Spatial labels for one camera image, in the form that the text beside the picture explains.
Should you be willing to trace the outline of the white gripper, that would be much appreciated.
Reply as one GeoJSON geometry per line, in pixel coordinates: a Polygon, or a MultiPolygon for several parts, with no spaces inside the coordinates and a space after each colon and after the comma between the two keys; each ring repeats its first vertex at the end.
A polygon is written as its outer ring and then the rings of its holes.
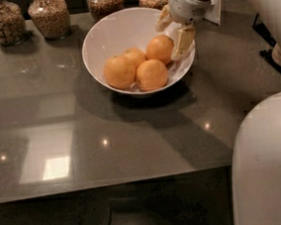
{"type": "MultiPolygon", "coordinates": [[[[174,21],[180,24],[196,23],[206,14],[211,0],[168,0],[155,23],[155,30],[163,32],[174,21]]],[[[174,48],[171,52],[173,60],[186,56],[196,36],[193,25],[181,26],[171,32],[174,48]]]]}

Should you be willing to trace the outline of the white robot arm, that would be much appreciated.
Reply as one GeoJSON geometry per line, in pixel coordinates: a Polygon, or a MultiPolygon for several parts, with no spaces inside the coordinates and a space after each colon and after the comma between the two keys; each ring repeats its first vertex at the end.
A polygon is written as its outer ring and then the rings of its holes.
{"type": "MultiPolygon", "coordinates": [[[[281,0],[247,0],[281,49],[281,0]]],[[[281,225],[281,93],[244,118],[232,162],[234,225],[281,225]]]]}

